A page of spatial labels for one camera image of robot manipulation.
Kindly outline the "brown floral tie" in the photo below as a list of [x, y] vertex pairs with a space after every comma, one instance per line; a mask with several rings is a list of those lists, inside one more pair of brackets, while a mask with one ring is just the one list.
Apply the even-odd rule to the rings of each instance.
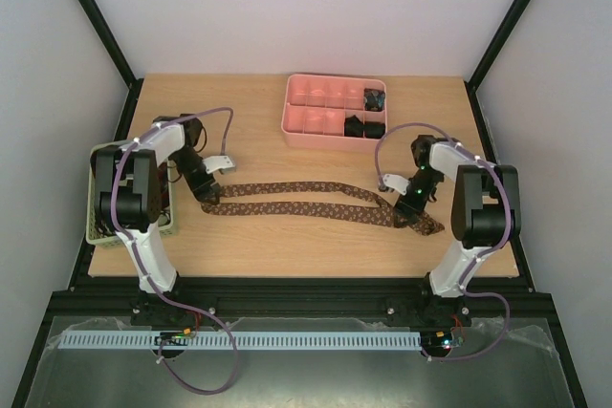
[[[363, 205], [325, 202], [276, 201], [230, 203], [229, 198], [283, 193], [340, 193], [363, 201]], [[202, 210], [216, 216], [287, 215], [338, 220], [390, 228], [410, 228], [421, 236], [445, 230], [443, 224], [426, 212], [407, 217], [379, 194], [354, 185], [337, 182], [245, 183], [223, 186], [219, 201], [202, 203]]]

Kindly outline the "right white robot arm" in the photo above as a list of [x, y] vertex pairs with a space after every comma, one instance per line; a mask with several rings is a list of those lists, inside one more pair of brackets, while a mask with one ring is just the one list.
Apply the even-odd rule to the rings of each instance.
[[454, 183], [450, 213], [453, 236], [439, 265], [421, 286], [415, 314], [429, 326], [446, 326], [463, 315], [462, 298], [476, 271], [520, 232], [517, 170], [481, 159], [458, 141], [421, 135], [411, 144], [417, 172], [407, 179], [384, 174], [382, 184], [399, 194], [394, 210], [411, 225], [426, 223], [426, 204], [437, 185]]

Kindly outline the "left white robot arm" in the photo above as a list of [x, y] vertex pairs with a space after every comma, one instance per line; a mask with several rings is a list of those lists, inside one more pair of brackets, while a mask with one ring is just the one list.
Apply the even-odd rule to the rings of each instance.
[[178, 271], [169, 261], [161, 237], [159, 218], [163, 188], [159, 168], [173, 161], [194, 198], [217, 204], [221, 187], [214, 178], [216, 161], [224, 155], [202, 158], [196, 150], [204, 130], [202, 114], [158, 117], [144, 134], [122, 145], [107, 145], [93, 154], [97, 217], [123, 242], [136, 267], [139, 287], [168, 306], [188, 311], [195, 319], [218, 322], [212, 311], [190, 306], [171, 297]]

